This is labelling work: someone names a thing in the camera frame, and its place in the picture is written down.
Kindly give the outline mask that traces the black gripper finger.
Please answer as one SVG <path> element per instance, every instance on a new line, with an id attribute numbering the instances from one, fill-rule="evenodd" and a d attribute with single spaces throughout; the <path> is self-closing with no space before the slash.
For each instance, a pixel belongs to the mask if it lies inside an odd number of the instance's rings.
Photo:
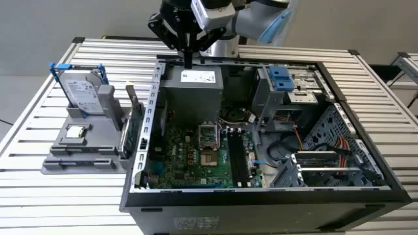
<path id="1" fill-rule="evenodd" d="M 165 46 L 169 49 L 176 49 L 183 56 L 183 66 L 188 68 L 188 49 L 187 49 L 187 40 L 185 34 L 177 32 L 175 35 L 163 23 L 163 17 L 159 13 L 153 13 L 148 20 L 148 28 L 155 33 L 157 38 L 163 41 Z"/>
<path id="2" fill-rule="evenodd" d="M 220 27 L 207 31 L 205 35 L 197 38 L 197 33 L 192 32 L 189 34 L 189 42 L 188 42 L 188 68 L 192 68 L 192 58 L 193 54 L 199 51 L 205 51 L 209 46 L 220 39 L 220 37 L 225 33 L 225 28 Z"/>

